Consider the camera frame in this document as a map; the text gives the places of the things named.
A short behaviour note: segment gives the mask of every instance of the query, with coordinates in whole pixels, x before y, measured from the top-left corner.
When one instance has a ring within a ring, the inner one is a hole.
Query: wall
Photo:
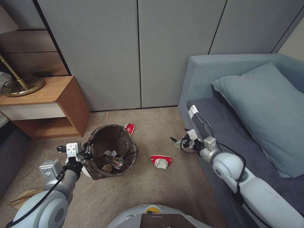
[[[279,53],[304,61],[304,19],[294,29]]]
[[[177,105],[190,56],[275,53],[304,16],[304,0],[0,3],[21,28],[0,35],[5,57],[22,75],[71,73],[91,111]]]
[[[136,0],[38,0],[91,111],[140,108]]]

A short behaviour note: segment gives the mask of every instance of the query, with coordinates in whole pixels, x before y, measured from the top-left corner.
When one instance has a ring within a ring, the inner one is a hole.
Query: sofa cushion
[[[212,82],[281,177],[304,174],[304,94],[271,63]]]

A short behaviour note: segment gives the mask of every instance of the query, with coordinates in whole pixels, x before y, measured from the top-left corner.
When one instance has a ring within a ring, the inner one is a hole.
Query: wooden nightstand
[[[0,95],[0,111],[34,140],[83,136],[90,110],[73,76],[44,78],[38,91]]]

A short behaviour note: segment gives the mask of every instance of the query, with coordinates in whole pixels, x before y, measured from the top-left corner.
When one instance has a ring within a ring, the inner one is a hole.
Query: red paper wrapper
[[[172,157],[163,156],[163,155],[151,155],[151,162],[157,168],[166,169],[172,162]]]
[[[135,126],[134,126],[133,124],[131,124],[131,123],[128,123],[124,128],[125,128],[125,129],[127,130],[127,132],[129,132],[130,135],[131,135],[131,134],[133,134],[133,131],[134,131]]]

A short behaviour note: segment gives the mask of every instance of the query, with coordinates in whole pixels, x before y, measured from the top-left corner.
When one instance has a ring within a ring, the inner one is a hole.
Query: floor
[[[39,166],[66,154],[56,147],[68,142],[85,143],[90,133],[106,124],[133,123],[133,138],[139,148],[134,166],[126,174],[103,180],[81,175],[73,192],[64,228],[106,227],[120,212],[140,204],[161,204],[191,215],[214,228],[227,227],[212,189],[196,155],[175,148],[170,136],[182,138],[184,125],[177,107],[92,113],[83,138],[62,138],[32,142],[18,174],[0,201],[0,227],[13,219],[17,210],[4,204],[28,189],[43,186]],[[173,157],[167,169],[150,161],[154,154]]]

